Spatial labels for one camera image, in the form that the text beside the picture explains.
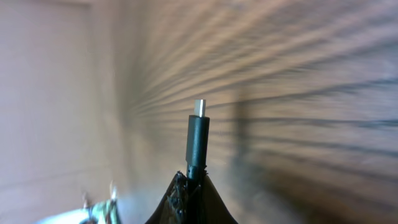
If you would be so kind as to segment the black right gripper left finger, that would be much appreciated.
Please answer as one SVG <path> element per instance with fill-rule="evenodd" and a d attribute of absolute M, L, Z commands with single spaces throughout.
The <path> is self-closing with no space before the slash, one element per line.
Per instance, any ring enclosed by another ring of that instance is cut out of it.
<path fill-rule="evenodd" d="M 146 224 L 184 224 L 187 219 L 187 178 L 178 171 Z"/>

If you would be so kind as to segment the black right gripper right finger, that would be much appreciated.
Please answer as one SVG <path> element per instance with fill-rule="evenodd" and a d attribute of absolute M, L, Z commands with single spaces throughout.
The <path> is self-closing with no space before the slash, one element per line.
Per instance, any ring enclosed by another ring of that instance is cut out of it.
<path fill-rule="evenodd" d="M 208 175 L 204 176 L 201 185 L 200 208 L 201 223 L 238 224 L 228 211 Z"/>

